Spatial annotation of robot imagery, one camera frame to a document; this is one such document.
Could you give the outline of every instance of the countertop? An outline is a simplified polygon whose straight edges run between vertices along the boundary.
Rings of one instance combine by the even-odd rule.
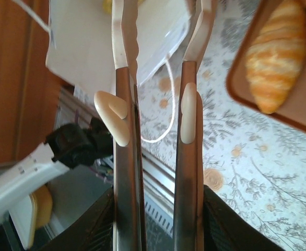
[[[285,250],[306,250],[306,134],[233,101],[225,79],[259,1],[220,0],[198,74],[204,105],[204,183],[248,224]],[[171,58],[176,92],[186,45]],[[138,90],[142,134],[156,139],[171,119],[163,67]],[[176,123],[143,148],[175,169]]]

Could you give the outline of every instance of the brown tray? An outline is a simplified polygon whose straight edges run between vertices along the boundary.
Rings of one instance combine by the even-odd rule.
[[[270,14],[281,2],[282,0],[261,1],[226,80],[230,96],[237,102],[257,111],[259,109],[251,95],[246,79],[245,53]],[[288,99],[276,113],[269,116],[306,132],[306,59],[301,75]]]

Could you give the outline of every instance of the floral tablecloth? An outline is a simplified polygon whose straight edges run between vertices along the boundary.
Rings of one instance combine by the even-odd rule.
[[[306,250],[306,134],[237,104],[226,91],[226,75],[257,6],[257,0],[219,1],[198,75],[204,179],[265,236],[286,250]],[[178,91],[184,51],[182,45],[171,59]],[[157,138],[171,119],[165,67],[139,88],[139,106],[143,136]],[[175,168],[176,123],[161,142],[143,147]]]

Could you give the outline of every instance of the wooden cabinet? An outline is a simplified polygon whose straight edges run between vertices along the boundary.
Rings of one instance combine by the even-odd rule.
[[[25,2],[47,22],[49,1]],[[45,67],[48,44],[28,14],[0,0],[0,163],[24,158],[53,129],[66,83]]]

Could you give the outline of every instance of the white cable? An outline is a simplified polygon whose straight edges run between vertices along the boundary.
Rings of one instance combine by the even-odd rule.
[[[26,13],[28,13],[47,33],[50,32],[50,27],[22,0],[12,0],[18,4]]]
[[[142,141],[147,142],[147,143],[157,143],[160,140],[162,140],[164,137],[166,137],[167,134],[172,129],[173,123],[174,123],[174,119],[175,119],[175,113],[176,113],[175,82],[174,82],[174,77],[173,77],[173,73],[172,73],[172,68],[171,68],[170,63],[169,63],[169,56],[166,57],[165,65],[166,65],[166,68],[167,68],[167,71],[168,71],[168,75],[169,75],[169,79],[170,79],[170,84],[171,84],[171,88],[172,88],[172,118],[171,118],[171,121],[169,123],[168,128],[157,139],[155,139],[155,140],[147,140],[147,139],[144,139],[144,137],[142,136]]]

